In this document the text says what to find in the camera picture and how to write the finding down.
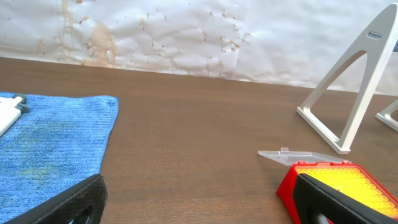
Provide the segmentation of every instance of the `transparent lid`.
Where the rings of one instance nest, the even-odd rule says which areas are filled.
[[[293,152],[289,151],[289,148],[282,147],[280,151],[259,151],[261,156],[264,156],[273,161],[279,162],[281,164],[291,166],[296,164],[298,161],[304,161],[306,163],[316,163],[316,162],[350,162],[344,159],[336,158],[333,156],[328,156],[316,152]]]

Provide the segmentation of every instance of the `white triangular stand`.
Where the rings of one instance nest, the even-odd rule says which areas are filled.
[[[338,154],[347,154],[350,152],[351,143],[354,140],[397,39],[397,4],[394,3],[386,7],[362,31],[308,98],[297,108],[297,112]],[[311,113],[310,109],[330,84],[364,54],[367,54],[367,62],[358,97],[349,115],[343,134],[338,138]]]
[[[390,106],[378,113],[376,118],[381,120],[384,124],[390,126],[392,129],[398,131],[398,121],[391,118],[391,113],[396,110],[398,110],[398,100],[395,100],[395,102],[391,103]]]

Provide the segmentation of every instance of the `stained white paper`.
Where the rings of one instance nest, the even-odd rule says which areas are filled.
[[[392,1],[0,3],[2,57],[315,87]],[[377,93],[398,95],[396,54]],[[330,88],[357,91],[365,64]]]

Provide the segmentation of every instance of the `wooden table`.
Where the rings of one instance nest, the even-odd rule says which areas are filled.
[[[398,133],[374,115],[337,155],[295,112],[311,89],[1,58],[1,91],[120,99],[101,173],[102,223],[291,223],[275,192],[288,167],[258,150],[313,151],[361,164],[398,197]],[[340,135],[355,93],[328,91],[314,113]]]

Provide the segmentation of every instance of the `blue towel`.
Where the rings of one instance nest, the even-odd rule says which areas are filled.
[[[27,95],[26,105],[0,137],[0,223],[98,174],[119,109],[112,96]]]

